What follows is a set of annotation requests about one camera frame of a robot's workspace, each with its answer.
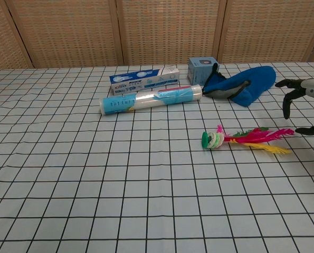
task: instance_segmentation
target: toothpaste box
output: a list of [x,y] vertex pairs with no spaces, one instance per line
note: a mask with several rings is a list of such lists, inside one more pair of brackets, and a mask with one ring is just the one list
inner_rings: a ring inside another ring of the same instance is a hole
[[158,86],[178,84],[179,70],[176,66],[165,66],[157,70],[141,70],[110,76],[114,95],[151,89]]
[[213,64],[217,63],[219,71],[219,63],[213,57],[194,57],[188,61],[187,77],[191,85],[204,85],[210,76]]

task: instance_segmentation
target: plastic packaging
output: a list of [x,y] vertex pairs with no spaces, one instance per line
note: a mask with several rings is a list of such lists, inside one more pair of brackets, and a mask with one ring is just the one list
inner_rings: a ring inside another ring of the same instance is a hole
[[112,96],[110,98],[100,99],[99,104],[102,114],[112,114],[161,105],[190,102],[199,100],[202,95],[202,88],[200,85],[194,85],[159,91]]

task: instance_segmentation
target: yellow feather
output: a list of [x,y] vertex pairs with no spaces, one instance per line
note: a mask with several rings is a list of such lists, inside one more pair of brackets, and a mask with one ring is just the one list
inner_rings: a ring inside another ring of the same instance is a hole
[[264,149],[266,151],[269,151],[273,154],[289,154],[291,151],[288,149],[284,149],[284,148],[280,148],[280,147],[276,147],[276,146],[270,146],[270,145],[266,145],[266,144],[261,144],[261,143],[240,143],[243,144],[245,146],[249,146],[249,147],[253,147],[253,148],[258,148],[258,149]]

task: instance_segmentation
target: pink feather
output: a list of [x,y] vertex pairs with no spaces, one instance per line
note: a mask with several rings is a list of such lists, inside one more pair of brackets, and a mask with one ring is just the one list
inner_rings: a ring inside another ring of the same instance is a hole
[[270,142],[273,140],[280,140],[284,135],[293,135],[294,131],[291,129],[280,129],[275,132],[272,131],[261,131],[259,129],[254,129],[246,136],[233,137],[226,136],[225,141],[235,140],[238,143],[262,143]]

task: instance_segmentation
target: white box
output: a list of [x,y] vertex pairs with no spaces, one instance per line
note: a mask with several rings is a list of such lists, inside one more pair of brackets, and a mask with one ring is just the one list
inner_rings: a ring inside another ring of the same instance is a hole
[[158,70],[142,70],[110,76],[114,95],[151,89],[179,83],[179,70],[176,66],[165,66]]

